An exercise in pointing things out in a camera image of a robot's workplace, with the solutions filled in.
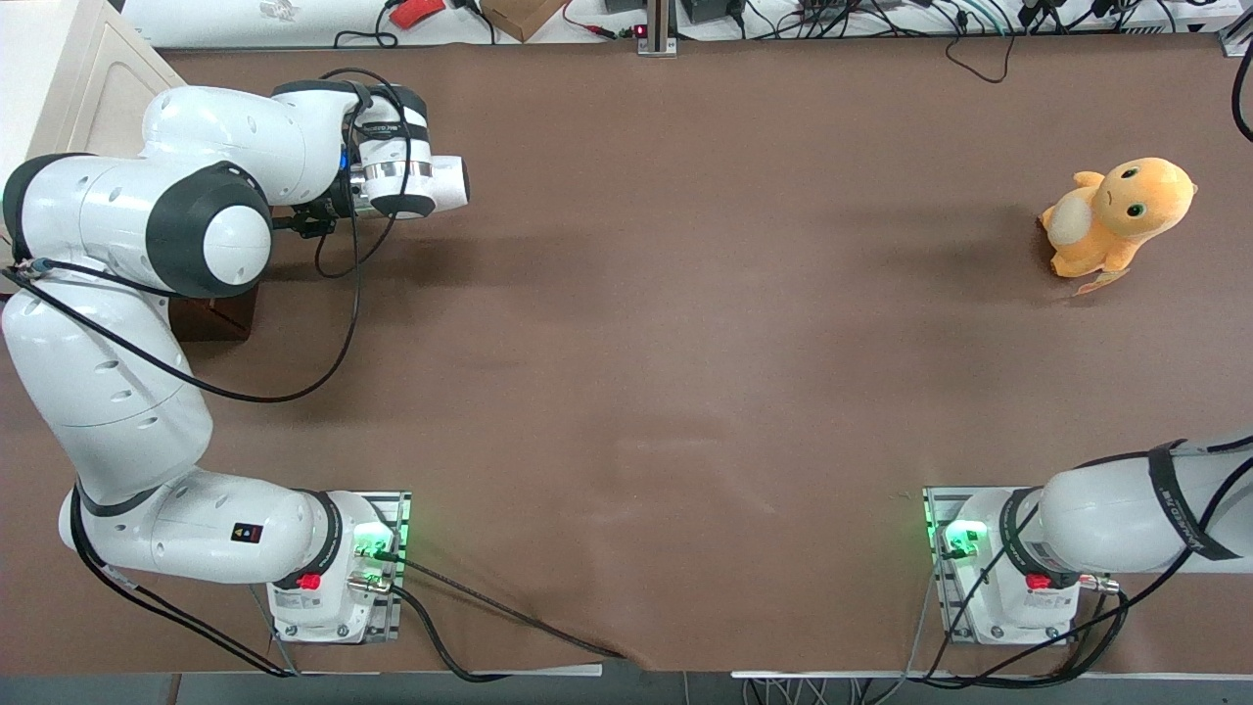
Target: orange plush toy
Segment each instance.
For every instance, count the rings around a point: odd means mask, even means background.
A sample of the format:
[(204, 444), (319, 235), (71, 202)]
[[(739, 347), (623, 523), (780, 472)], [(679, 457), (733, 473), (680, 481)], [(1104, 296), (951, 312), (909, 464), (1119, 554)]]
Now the orange plush toy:
[(1053, 272), (1101, 273), (1075, 296), (1113, 283), (1152, 237), (1173, 228), (1192, 205), (1197, 185), (1183, 169), (1157, 157), (1120, 164), (1105, 175), (1075, 174), (1079, 188), (1040, 215), (1054, 249)]

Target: cardboard box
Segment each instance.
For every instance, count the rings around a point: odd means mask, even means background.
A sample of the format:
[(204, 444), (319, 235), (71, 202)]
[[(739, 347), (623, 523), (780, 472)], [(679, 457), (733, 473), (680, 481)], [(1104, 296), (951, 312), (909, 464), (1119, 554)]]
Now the cardboard box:
[(565, 0), (481, 0), (484, 16), (519, 41), (530, 39)]

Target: warning label sticker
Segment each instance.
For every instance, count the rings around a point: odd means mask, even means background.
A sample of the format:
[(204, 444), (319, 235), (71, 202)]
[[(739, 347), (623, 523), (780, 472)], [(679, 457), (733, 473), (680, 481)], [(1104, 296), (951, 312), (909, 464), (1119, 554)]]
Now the warning label sticker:
[(1074, 600), (1065, 592), (1055, 590), (1029, 590), (1022, 601), (1027, 607), (1036, 610), (1056, 610), (1070, 605)]
[(274, 605), (283, 610), (316, 610), (322, 606), (322, 599), (303, 592), (279, 592), (276, 590)]

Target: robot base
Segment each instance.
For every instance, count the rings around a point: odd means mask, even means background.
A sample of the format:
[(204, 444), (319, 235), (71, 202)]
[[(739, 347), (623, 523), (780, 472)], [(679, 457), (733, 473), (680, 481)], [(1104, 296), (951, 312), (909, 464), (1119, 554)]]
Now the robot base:
[(287, 642), (372, 644), (400, 634), (400, 600), (348, 587), (348, 576), (370, 576), (396, 585), (396, 565), (360, 556), (360, 550), (402, 553), (408, 532), (410, 493), (331, 492), (343, 518), (343, 540), (316, 590), (267, 586), (274, 631)]
[(1079, 586), (1030, 590), (1022, 574), (1004, 557), (954, 624), (962, 601), (1001, 551), (1000, 512), (1014, 490), (928, 487), (923, 493), (932, 555), (967, 553), (940, 561), (940, 607), (954, 642), (1035, 645), (1071, 627)]

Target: connector plug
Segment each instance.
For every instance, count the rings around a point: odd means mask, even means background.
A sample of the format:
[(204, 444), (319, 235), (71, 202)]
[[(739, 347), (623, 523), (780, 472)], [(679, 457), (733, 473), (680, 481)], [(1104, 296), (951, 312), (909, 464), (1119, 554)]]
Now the connector plug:
[(391, 592), (391, 581), (378, 576), (371, 576), (366, 574), (352, 574), (348, 576), (348, 587), (352, 590), (361, 590), (365, 592), (376, 592), (378, 595), (387, 595)]

